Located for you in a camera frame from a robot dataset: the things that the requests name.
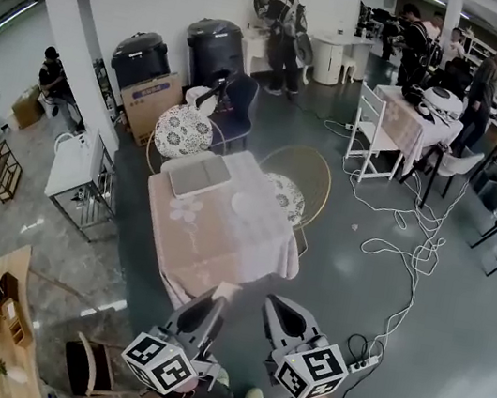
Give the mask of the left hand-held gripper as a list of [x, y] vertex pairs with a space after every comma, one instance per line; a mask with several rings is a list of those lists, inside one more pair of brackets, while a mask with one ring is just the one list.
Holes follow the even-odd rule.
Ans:
[[216, 358], [199, 348], [189, 351], [172, 333], [191, 344], [209, 344], [221, 330], [226, 302], [222, 296], [192, 299], [174, 311], [166, 330], [153, 327], [134, 338], [122, 359], [141, 383], [158, 393], [181, 391], [196, 379], [213, 384], [221, 370]]

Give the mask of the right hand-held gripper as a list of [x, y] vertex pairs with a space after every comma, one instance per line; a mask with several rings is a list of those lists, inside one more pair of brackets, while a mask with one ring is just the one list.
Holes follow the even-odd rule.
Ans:
[[[268, 295], [263, 306], [264, 331], [277, 365], [272, 377], [293, 398], [317, 398], [334, 392], [349, 374], [337, 344], [324, 346], [325, 336], [304, 307], [289, 298]], [[307, 345], [305, 350], [279, 348]]]

